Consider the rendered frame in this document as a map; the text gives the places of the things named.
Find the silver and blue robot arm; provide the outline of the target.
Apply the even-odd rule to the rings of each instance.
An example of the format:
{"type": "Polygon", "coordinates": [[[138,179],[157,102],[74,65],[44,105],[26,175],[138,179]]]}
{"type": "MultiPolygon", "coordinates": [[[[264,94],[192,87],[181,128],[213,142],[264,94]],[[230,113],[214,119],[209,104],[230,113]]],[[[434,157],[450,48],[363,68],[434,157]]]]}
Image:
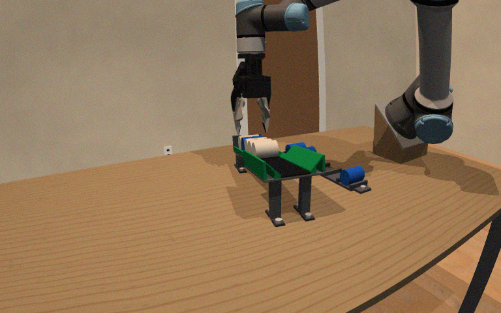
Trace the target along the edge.
{"type": "MultiPolygon", "coordinates": [[[[336,1],[340,0],[282,0],[278,5],[264,5],[262,0],[238,1],[237,53],[265,52],[266,31],[307,30],[309,11],[336,1]]],[[[386,106],[385,113],[390,125],[404,138],[412,140],[417,136],[425,143],[442,143],[453,133],[453,89],[449,84],[452,8],[459,0],[410,1],[417,7],[419,76],[403,95],[386,106]]]]}

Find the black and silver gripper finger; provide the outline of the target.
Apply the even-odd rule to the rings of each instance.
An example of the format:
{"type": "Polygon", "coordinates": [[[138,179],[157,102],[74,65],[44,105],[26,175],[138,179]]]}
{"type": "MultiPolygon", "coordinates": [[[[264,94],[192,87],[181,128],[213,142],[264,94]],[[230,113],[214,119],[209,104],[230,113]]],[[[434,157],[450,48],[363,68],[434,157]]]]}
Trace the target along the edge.
{"type": "Polygon", "coordinates": [[[234,85],[234,89],[231,94],[231,104],[234,115],[235,129],[239,135],[241,129],[240,120],[243,119],[244,114],[243,107],[245,106],[245,98],[241,98],[241,93],[238,91],[237,85],[234,85]]]}
{"type": "Polygon", "coordinates": [[[269,108],[270,98],[271,97],[264,97],[264,98],[258,98],[258,100],[257,100],[257,103],[260,106],[261,111],[262,111],[261,112],[261,116],[263,118],[262,124],[264,126],[265,132],[267,132],[267,130],[268,130],[269,118],[271,117],[271,115],[270,115],[270,108],[269,108]],[[267,108],[269,109],[269,111],[268,111],[267,108]]]}

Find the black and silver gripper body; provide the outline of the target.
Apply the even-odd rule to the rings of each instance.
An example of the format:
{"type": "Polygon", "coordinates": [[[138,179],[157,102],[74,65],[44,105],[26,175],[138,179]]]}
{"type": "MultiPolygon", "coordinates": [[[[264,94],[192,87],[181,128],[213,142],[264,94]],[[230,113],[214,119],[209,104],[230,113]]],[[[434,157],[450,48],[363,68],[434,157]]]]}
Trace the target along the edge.
{"type": "Polygon", "coordinates": [[[262,75],[262,59],[264,59],[262,54],[265,58],[264,53],[254,54],[258,56],[251,55],[250,53],[237,55],[238,59],[245,59],[245,71],[243,75],[238,76],[238,79],[236,80],[238,91],[241,93],[241,90],[243,90],[243,98],[271,97],[271,77],[262,75]],[[251,59],[255,59],[255,61],[252,61],[251,59]],[[244,86],[242,83],[244,83],[244,86]]]}

